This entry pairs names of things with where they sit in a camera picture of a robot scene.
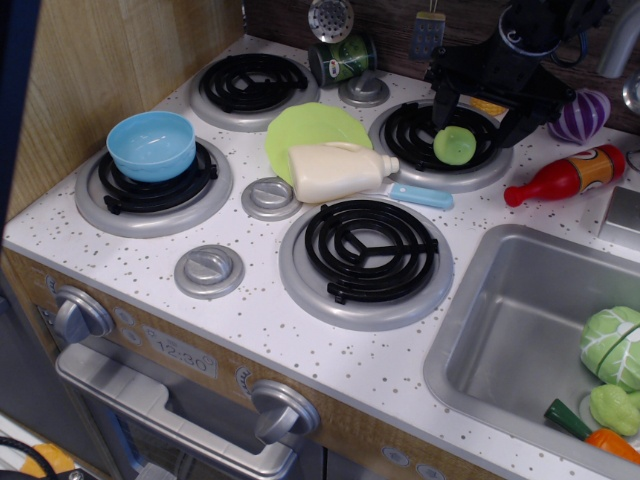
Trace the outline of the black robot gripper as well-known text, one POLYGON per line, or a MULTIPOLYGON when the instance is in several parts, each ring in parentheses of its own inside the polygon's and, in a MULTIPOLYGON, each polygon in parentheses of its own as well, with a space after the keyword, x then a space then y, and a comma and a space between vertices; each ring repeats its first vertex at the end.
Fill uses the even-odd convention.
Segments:
POLYGON ((505 9, 491 36, 468 46, 441 47, 425 80, 436 92, 432 122, 449 125, 461 95, 507 108, 495 145, 510 148, 559 118, 574 90, 541 62, 567 38, 567 9, 505 9))

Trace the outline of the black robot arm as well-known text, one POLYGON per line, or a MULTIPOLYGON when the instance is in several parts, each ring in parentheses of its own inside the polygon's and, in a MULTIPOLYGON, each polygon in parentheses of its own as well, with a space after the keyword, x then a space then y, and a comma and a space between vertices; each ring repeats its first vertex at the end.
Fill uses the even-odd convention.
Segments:
POLYGON ((509 2, 488 39, 434 54, 425 73, 435 91, 433 126, 440 131, 451 123, 462 95, 507 109, 493 135, 498 147, 512 147, 556 120, 576 93, 542 62, 610 11, 607 1, 509 2))

